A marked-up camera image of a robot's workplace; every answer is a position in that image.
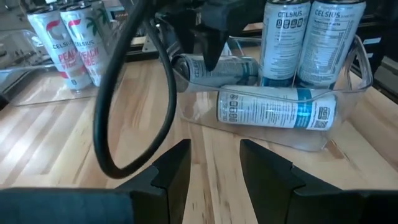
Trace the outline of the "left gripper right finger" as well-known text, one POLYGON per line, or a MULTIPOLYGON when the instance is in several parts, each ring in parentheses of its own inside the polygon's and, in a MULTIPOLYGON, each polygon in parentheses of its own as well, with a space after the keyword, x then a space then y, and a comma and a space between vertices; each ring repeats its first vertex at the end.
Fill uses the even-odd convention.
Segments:
POLYGON ((398 224, 398 190, 342 190, 248 140, 244 181, 258 224, 398 224))

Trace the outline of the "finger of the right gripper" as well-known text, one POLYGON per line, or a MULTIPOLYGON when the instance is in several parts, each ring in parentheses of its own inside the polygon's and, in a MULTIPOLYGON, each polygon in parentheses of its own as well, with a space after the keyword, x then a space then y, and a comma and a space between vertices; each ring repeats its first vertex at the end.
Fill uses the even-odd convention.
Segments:
POLYGON ((169 24, 180 44, 183 53, 192 54, 195 46, 195 34, 192 29, 195 27, 194 15, 171 15, 169 24))
POLYGON ((198 28, 198 41, 207 71, 215 69, 228 37, 228 33, 224 31, 207 27, 198 28))

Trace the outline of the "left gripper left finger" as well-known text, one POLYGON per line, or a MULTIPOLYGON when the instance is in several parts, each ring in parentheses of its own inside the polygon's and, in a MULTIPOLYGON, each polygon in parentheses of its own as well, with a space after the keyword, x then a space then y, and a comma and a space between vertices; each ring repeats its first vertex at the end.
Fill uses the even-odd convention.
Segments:
POLYGON ((117 187, 131 199, 129 224, 182 224, 191 173, 191 140, 183 139, 117 187))

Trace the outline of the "Celsius Arctic Vibe can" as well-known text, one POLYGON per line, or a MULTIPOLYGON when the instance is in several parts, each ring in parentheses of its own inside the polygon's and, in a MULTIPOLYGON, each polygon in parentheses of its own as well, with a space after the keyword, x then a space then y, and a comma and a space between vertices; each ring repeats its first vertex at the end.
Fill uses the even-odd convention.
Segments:
POLYGON ((314 0, 295 82, 332 89, 353 43, 366 0, 314 0))
POLYGON ((259 60, 260 86, 293 84, 310 8, 310 0, 266 1, 259 60))
POLYGON ((177 91, 209 91, 224 85, 254 85, 259 66, 252 57, 222 56, 208 71, 201 55, 180 54, 172 59, 177 91))
POLYGON ((336 97, 325 90, 226 85, 217 97, 217 118, 228 124, 327 131, 333 126, 336 97))

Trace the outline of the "clear plastic bin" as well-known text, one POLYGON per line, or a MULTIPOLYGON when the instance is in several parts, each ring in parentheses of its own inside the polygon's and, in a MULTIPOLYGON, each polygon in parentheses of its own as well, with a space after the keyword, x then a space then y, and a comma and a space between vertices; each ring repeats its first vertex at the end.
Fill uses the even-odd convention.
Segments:
MULTIPOLYGON (((222 56, 252 57, 259 66, 261 41, 258 38, 232 37, 227 41, 228 52, 222 56)), ((356 37, 340 70, 338 83, 332 88, 304 88, 325 90, 314 96, 316 100, 325 95, 336 97, 336 112, 333 126, 327 131, 295 128, 273 128, 223 123, 217 118, 217 97, 220 91, 228 91, 226 85, 209 91, 178 92, 177 109, 179 115, 189 122, 222 129, 242 136, 274 142, 304 151, 319 151, 325 147, 340 125, 351 114, 359 98, 372 85, 373 76, 366 51, 359 37, 356 37)))
POLYGON ((95 97, 98 87, 58 71, 30 30, 0 35, 0 97, 15 106, 95 97))

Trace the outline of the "silver mounting plate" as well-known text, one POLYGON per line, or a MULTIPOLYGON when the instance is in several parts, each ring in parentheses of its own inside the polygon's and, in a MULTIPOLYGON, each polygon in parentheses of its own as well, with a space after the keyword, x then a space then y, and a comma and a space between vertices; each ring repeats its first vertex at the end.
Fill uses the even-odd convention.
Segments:
POLYGON ((157 48, 155 47, 152 39, 148 35, 145 36, 145 38, 144 38, 142 51, 144 53, 152 53, 152 52, 156 52, 157 51, 157 48))

